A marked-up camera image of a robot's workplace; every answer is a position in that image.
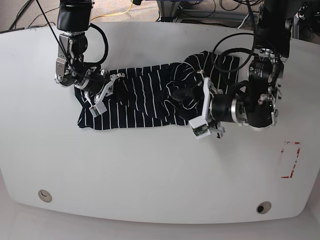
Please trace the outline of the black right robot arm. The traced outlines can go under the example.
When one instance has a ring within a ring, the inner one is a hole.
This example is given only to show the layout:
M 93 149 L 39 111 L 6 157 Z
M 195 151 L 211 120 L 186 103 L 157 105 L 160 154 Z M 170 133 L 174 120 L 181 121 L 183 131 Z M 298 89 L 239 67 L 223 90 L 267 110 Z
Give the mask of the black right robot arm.
M 93 6 L 93 0 L 60 1 L 57 29 L 63 33 L 58 38 L 55 80 L 63 87 L 74 86 L 84 91 L 91 108 L 101 110 L 103 99 L 113 94 L 115 80 L 125 75 L 109 75 L 102 69 L 109 53 L 109 44 L 103 30 L 91 23 Z M 97 30 L 104 43 L 103 56 L 97 62 L 84 60 L 88 48 L 85 32 L 89 28 Z

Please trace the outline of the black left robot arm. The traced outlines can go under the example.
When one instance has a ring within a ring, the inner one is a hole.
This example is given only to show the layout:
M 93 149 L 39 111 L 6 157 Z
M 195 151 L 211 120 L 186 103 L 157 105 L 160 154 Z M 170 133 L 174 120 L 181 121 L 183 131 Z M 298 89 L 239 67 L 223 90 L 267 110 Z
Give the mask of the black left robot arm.
M 192 98 L 202 103 L 201 114 L 188 121 L 197 139 L 212 133 L 221 138 L 225 133 L 222 123 L 248 125 L 255 130 L 276 125 L 280 80 L 290 53 L 294 17 L 302 5 L 301 0 L 266 0 L 258 17 L 249 9 L 253 30 L 251 49 L 236 47 L 211 54 L 213 67 L 219 71 L 226 88 L 215 87 L 204 69 L 200 69 L 194 84 L 171 95 L 177 102 Z M 248 71 L 246 80 L 233 83 L 229 75 L 239 69 L 227 68 L 223 60 L 234 53 L 247 54 L 243 64 L 248 66 Z

